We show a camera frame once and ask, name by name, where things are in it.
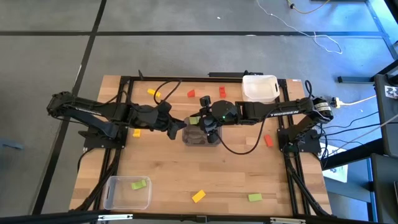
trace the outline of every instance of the clear plastic container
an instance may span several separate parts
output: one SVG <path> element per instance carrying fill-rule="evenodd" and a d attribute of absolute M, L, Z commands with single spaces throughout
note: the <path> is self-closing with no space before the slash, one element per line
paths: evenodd
<path fill-rule="evenodd" d="M 145 180 L 146 187 L 134 190 L 133 183 Z M 104 208 L 113 209 L 146 209 L 152 198 L 152 182 L 146 176 L 121 177 L 111 176 L 105 188 Z"/>
<path fill-rule="evenodd" d="M 243 101 L 269 103 L 279 96 L 278 79 L 273 75 L 245 75 L 242 79 Z"/>

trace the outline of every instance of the table leg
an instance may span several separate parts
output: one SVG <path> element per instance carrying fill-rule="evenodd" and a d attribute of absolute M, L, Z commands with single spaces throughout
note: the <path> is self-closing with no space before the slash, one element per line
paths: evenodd
<path fill-rule="evenodd" d="M 323 170 L 328 170 L 334 167 L 339 167 L 351 162 L 359 161 L 368 158 L 372 153 L 384 154 L 384 147 L 382 139 L 373 140 L 362 146 L 355 147 L 345 152 L 338 153 L 334 156 L 329 156 L 321 160 Z"/>
<path fill-rule="evenodd" d="M 389 64 L 386 68 L 383 68 L 380 72 L 376 74 L 385 75 L 387 73 L 393 73 L 398 69 L 398 60 L 395 60 L 391 64 Z M 374 83 L 373 77 L 338 77 L 339 83 Z"/>

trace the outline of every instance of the white cable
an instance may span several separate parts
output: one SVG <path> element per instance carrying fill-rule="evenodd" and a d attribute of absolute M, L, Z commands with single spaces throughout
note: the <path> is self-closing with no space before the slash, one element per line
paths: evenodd
<path fill-rule="evenodd" d="M 361 137 L 363 137 L 363 136 L 365 136 L 365 135 L 367 135 L 367 134 L 370 134 L 370 133 L 372 133 L 373 131 L 375 131 L 375 130 L 381 128 L 381 127 L 383 127 L 384 125 L 390 123 L 392 120 L 396 119 L 397 117 L 398 117 L 398 114 L 395 115 L 395 116 L 393 116 L 393 117 L 392 117 L 391 119 L 389 119 L 388 121 L 386 121 L 386 122 L 380 124 L 380 125 L 377 126 L 376 128 L 374 128 L 374 129 L 372 129 L 372 130 L 366 132 L 365 134 L 363 134 L 363 135 L 361 135 L 361 136 L 359 136 L 359 137 L 356 137 L 356 138 L 354 138 L 353 140 L 347 142 L 346 144 L 344 144 L 343 146 L 341 146 L 341 147 L 338 148 L 337 150 L 339 150 L 339 149 L 343 148 L 344 146 L 348 145 L 349 143 L 354 142 L 355 140 L 357 140 L 357 139 L 359 139 L 359 138 L 361 138 Z"/>
<path fill-rule="evenodd" d="M 296 32 L 299 32 L 299 33 L 301 33 L 301 34 L 303 34 L 303 35 L 306 35 L 307 37 L 313 37 L 313 41 L 314 41 L 319 47 L 322 47 L 323 49 L 325 49 L 327 52 L 334 52 L 334 53 L 338 53 L 338 54 L 342 54 L 342 53 L 343 53 L 343 50 L 341 49 L 340 44 L 339 44 L 337 41 L 333 40 L 333 39 L 332 39 L 331 37 L 329 37 L 328 35 L 317 35 L 317 34 L 315 33 L 315 31 L 314 31 L 313 36 L 311 36 L 311 35 L 308 35 L 308 34 L 306 34 L 306 33 L 304 33 L 304 32 L 298 31 L 296 28 L 287 25 L 287 23 L 286 23 L 283 19 L 281 19 L 281 18 L 279 18 L 279 17 L 273 15 L 272 13 L 268 13 L 263 7 L 261 7 L 259 0 L 256 0 L 256 1 L 257 1 L 257 4 L 259 5 L 259 7 L 260 7 L 268 16 L 274 16 L 274 17 L 277 18 L 278 20 L 282 21 L 287 27 L 289 27 L 289 28 L 295 30 Z M 338 46 L 338 48 L 339 48 L 340 51 L 337 52 L 337 51 L 335 51 L 335 50 L 328 50 L 325 46 L 323 46 L 322 44 L 319 44 L 319 43 L 317 42 L 317 37 L 327 37 L 327 38 L 329 38 L 329 40 L 331 40 L 331 41 L 333 41 L 335 44 L 337 44 L 337 46 Z"/>
<path fill-rule="evenodd" d="M 368 97 L 368 98 L 366 98 L 366 99 L 359 100 L 359 101 L 357 101 L 357 102 L 352 102 L 352 103 L 344 103 L 344 102 L 341 102 L 341 105 L 351 106 L 351 105 L 355 105 L 355 104 L 357 104 L 357 103 L 362 103 L 362 102 L 364 102 L 364 101 L 366 101 L 366 100 L 370 100 L 371 98 L 374 98 L 374 97 L 376 97 L 376 96 L 374 95 L 374 96 Z"/>

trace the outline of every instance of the white label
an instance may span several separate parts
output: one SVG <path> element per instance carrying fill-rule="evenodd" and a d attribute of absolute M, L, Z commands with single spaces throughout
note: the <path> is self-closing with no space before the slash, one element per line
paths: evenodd
<path fill-rule="evenodd" d="M 273 116 L 283 116 L 283 115 L 297 114 L 297 113 L 299 113 L 299 111 L 290 111 L 290 112 L 274 113 L 274 114 L 270 114 L 269 116 L 271 116 L 271 117 L 273 117 Z"/>
<path fill-rule="evenodd" d="M 392 86 L 384 86 L 384 93 L 386 97 L 396 99 L 398 98 L 398 88 Z"/>
<path fill-rule="evenodd" d="M 317 111 L 324 111 L 324 110 L 330 110 L 331 111 L 331 108 L 330 108 L 330 106 L 322 106 L 320 108 L 317 108 Z"/>
<path fill-rule="evenodd" d="M 319 108 L 319 107 L 322 107 L 322 106 L 329 106 L 329 104 L 328 103 L 319 103 L 319 104 L 316 104 L 314 107 L 315 108 Z"/>

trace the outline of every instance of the yellow block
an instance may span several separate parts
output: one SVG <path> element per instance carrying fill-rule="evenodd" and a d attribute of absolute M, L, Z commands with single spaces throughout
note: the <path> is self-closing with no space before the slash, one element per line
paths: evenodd
<path fill-rule="evenodd" d="M 192 197 L 192 200 L 193 200 L 195 203 L 198 203 L 205 195 L 206 195 L 205 192 L 204 192 L 203 190 L 200 190 L 197 194 L 195 194 L 195 195 Z"/>
<path fill-rule="evenodd" d="M 155 95 L 155 91 L 156 90 L 148 89 L 147 93 L 149 93 L 149 94 L 151 94 L 153 96 L 153 95 Z M 156 93 L 156 97 L 160 98 L 160 93 L 159 92 Z"/>
<path fill-rule="evenodd" d="M 139 138 L 141 136 L 141 129 L 135 129 L 134 133 L 132 134 L 134 138 Z"/>

